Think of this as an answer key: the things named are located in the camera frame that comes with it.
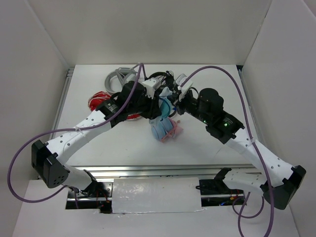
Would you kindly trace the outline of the teal cat ear headphones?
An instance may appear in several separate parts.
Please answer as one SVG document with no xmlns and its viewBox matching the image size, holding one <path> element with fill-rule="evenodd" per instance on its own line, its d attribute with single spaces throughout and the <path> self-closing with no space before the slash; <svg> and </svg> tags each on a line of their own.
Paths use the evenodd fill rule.
<svg viewBox="0 0 316 237">
<path fill-rule="evenodd" d="M 159 94 L 159 109 L 161 111 L 161 115 L 159 117 L 159 121 L 167 118 L 168 116 L 172 115 L 175 112 L 175 108 L 168 99 L 168 96 L 172 95 L 172 91 L 165 87 L 162 92 Z"/>
</svg>

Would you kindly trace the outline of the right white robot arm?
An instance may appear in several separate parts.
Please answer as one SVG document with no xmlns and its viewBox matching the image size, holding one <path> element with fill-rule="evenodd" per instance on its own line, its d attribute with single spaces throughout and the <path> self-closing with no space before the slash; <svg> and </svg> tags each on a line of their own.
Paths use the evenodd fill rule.
<svg viewBox="0 0 316 237">
<path fill-rule="evenodd" d="M 245 189 L 260 194 L 269 204 L 284 210 L 299 189 L 306 175 L 305 168 L 283 161 L 258 140 L 251 139 L 243 123 L 224 111 L 224 99 L 215 89 L 205 88 L 195 98 L 189 88 L 179 86 L 175 97 L 179 114 L 188 113 L 203 122 L 212 137 L 262 172 L 255 176 L 223 168 L 216 175 L 216 190 L 224 194 L 230 189 Z"/>
</svg>

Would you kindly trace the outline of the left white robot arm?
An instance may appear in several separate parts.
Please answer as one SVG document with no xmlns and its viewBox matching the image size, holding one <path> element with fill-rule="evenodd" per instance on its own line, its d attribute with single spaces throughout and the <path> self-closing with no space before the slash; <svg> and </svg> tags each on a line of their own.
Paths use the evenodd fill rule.
<svg viewBox="0 0 316 237">
<path fill-rule="evenodd" d="M 86 197 L 93 196 L 100 185 L 94 176 L 67 164 L 83 146 L 97 136 L 126 121 L 130 115 L 154 120 L 162 117 L 159 104 L 160 84 L 153 79 L 130 81 L 109 99 L 101 102 L 83 121 L 47 142 L 32 144 L 32 166 L 50 189 L 60 185 L 74 187 Z"/>
</svg>

